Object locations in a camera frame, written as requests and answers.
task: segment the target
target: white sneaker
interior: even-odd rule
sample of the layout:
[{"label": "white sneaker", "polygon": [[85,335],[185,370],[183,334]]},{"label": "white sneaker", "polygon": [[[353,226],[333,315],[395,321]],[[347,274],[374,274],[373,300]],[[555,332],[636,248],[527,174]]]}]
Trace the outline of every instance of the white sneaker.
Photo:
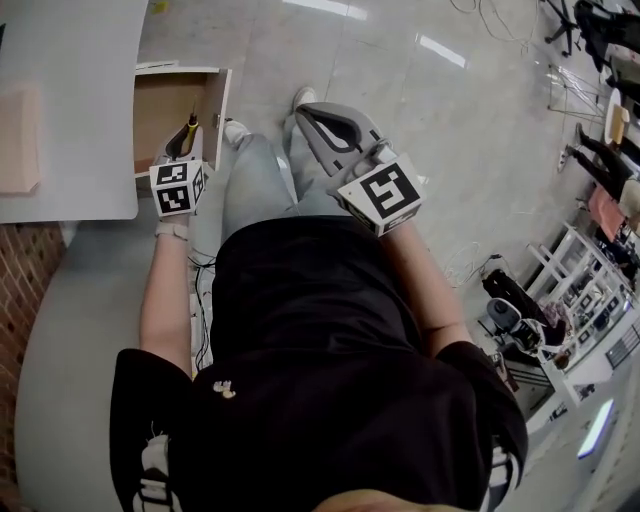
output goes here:
[{"label": "white sneaker", "polygon": [[233,119],[225,121],[224,136],[232,146],[238,146],[240,142],[242,142],[242,139],[244,139],[247,135],[251,135],[251,132],[242,123],[234,121]]},{"label": "white sneaker", "polygon": [[293,111],[295,112],[295,110],[300,105],[317,102],[318,95],[316,94],[316,91],[313,89],[313,87],[303,87],[296,93],[295,97],[293,98]]}]

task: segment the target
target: cable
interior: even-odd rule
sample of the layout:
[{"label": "cable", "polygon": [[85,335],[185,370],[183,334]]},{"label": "cable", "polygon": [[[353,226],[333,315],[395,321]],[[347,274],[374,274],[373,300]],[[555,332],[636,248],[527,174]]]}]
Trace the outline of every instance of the cable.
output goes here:
[{"label": "cable", "polygon": [[211,347],[211,339],[209,337],[209,328],[207,326],[207,318],[206,311],[204,305],[202,303],[202,298],[200,296],[200,278],[202,277],[203,271],[211,272],[209,269],[211,267],[215,267],[216,258],[215,256],[208,256],[210,260],[207,263],[200,263],[199,261],[189,257],[189,261],[197,268],[196,270],[196,278],[195,278],[195,292],[196,298],[198,299],[198,306],[200,307],[200,327],[202,329],[202,343],[200,344],[200,348],[196,353],[195,363],[196,369],[198,371],[202,370],[202,363],[204,362],[204,357],[207,353],[207,350]]},{"label": "cable", "polygon": [[[460,254],[462,253],[464,250],[467,249],[467,247],[469,247],[469,245],[474,245],[476,247],[476,252],[473,255],[473,257],[471,258],[471,261],[469,263],[467,263],[464,267],[462,267],[463,269],[467,269],[469,267],[471,267],[471,270],[469,270],[469,273],[467,274],[467,277],[465,277],[464,279],[457,279],[453,284],[451,283],[450,279],[452,277],[457,278],[460,275],[460,272],[455,273],[453,271],[453,269],[451,268],[451,264],[453,263],[453,260]],[[464,286],[465,284],[467,284],[469,281],[471,281],[471,278],[473,278],[473,276],[475,276],[478,272],[482,273],[485,271],[485,268],[487,266],[487,263],[489,263],[491,260],[497,260],[497,259],[501,259],[502,261],[504,261],[507,270],[509,271],[509,274],[511,275],[511,278],[515,281],[516,277],[515,274],[513,273],[513,271],[511,270],[511,267],[509,266],[509,262],[507,261],[507,259],[502,255],[502,254],[492,254],[491,256],[489,256],[486,260],[484,260],[484,262],[482,263],[482,265],[480,265],[479,267],[476,268],[476,257],[478,256],[478,254],[480,253],[480,244],[478,242],[471,242],[471,244],[464,246],[462,249],[460,249],[458,252],[456,252],[450,259],[449,262],[447,263],[447,265],[444,268],[444,277],[447,281],[449,281],[449,284],[451,284],[451,287],[453,289],[456,288],[460,288],[461,286]]]},{"label": "cable", "polygon": [[[451,264],[453,263],[453,260],[455,260],[458,257],[458,255],[460,255],[462,252],[464,252],[467,249],[467,247],[469,247],[469,245],[475,246],[476,250],[473,257],[471,258],[471,261],[467,263],[464,267],[462,267],[462,269],[465,270],[471,267],[471,270],[469,270],[469,274],[467,275],[467,277],[465,277],[464,279],[458,279],[458,277],[460,276],[460,272],[455,273],[451,268]],[[449,281],[449,284],[451,284],[452,288],[459,288],[460,286],[467,284],[471,280],[471,278],[475,275],[475,273],[478,271],[478,269],[476,269],[476,257],[480,253],[480,244],[478,242],[471,242],[471,244],[469,245],[464,246],[462,249],[456,252],[453,256],[451,256],[451,258],[449,259],[449,262],[444,268],[444,277],[447,281]],[[455,284],[451,283],[450,281],[451,278],[456,278]]]},{"label": "cable", "polygon": [[539,0],[534,0],[535,3],[536,3],[536,14],[535,14],[535,18],[533,20],[533,26],[531,27],[531,33],[529,34],[529,37],[526,38],[526,39],[523,38],[523,37],[515,37],[513,35],[513,33],[511,32],[511,29],[509,29],[509,26],[506,24],[506,22],[504,21],[504,19],[500,15],[500,12],[498,11],[498,8],[493,3],[493,0],[488,0],[489,3],[491,4],[493,13],[495,14],[496,18],[498,18],[498,21],[500,21],[500,24],[505,28],[505,30],[507,31],[507,34],[509,34],[509,39],[507,39],[505,37],[501,37],[501,36],[495,35],[491,31],[491,28],[489,27],[489,22],[486,19],[484,11],[482,10],[483,1],[484,0],[473,0],[473,7],[471,9],[463,9],[462,7],[459,7],[455,3],[454,0],[449,0],[449,2],[451,2],[451,5],[453,6],[453,8],[456,11],[461,12],[463,14],[473,14],[474,12],[478,11],[478,14],[480,14],[480,18],[482,19],[482,23],[484,24],[485,28],[487,29],[487,32],[496,41],[501,41],[503,43],[520,43],[522,45],[522,49],[523,50],[524,49],[528,50],[529,43],[533,40],[533,37],[535,36],[535,33],[536,33],[536,28],[538,26],[538,17],[540,15],[540,5],[539,5],[540,1]]}]

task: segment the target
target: black t-shirt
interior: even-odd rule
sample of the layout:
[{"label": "black t-shirt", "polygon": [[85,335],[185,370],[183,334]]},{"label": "black t-shirt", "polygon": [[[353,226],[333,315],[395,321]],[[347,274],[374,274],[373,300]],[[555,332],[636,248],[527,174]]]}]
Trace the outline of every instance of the black t-shirt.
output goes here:
[{"label": "black t-shirt", "polygon": [[355,220],[250,226],[216,274],[215,362],[193,383],[152,354],[118,357],[111,468],[124,510],[160,432],[185,511],[310,511],[356,489],[477,509],[494,437],[524,461],[522,415],[489,359],[467,342],[420,355],[389,262]]}]

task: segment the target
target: wooden board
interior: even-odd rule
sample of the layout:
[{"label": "wooden board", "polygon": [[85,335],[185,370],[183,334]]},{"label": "wooden board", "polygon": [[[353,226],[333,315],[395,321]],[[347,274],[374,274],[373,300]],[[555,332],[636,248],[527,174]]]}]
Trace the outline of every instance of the wooden board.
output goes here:
[{"label": "wooden board", "polygon": [[220,151],[222,150],[222,129],[227,111],[231,70],[222,69],[216,75],[210,75],[207,81],[205,112],[202,120],[204,129],[204,158],[214,171],[220,170]]}]

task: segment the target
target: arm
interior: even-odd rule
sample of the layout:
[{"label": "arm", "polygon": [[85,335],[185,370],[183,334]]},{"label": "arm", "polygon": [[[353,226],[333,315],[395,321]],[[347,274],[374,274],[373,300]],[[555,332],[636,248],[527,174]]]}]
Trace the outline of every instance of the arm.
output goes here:
[{"label": "arm", "polygon": [[425,353],[435,357],[457,341],[471,341],[462,304],[420,238],[413,222],[382,237],[418,323]]},{"label": "arm", "polygon": [[[189,217],[176,215],[166,223],[188,226]],[[158,235],[142,302],[140,348],[191,376],[188,251],[185,240]]]}]

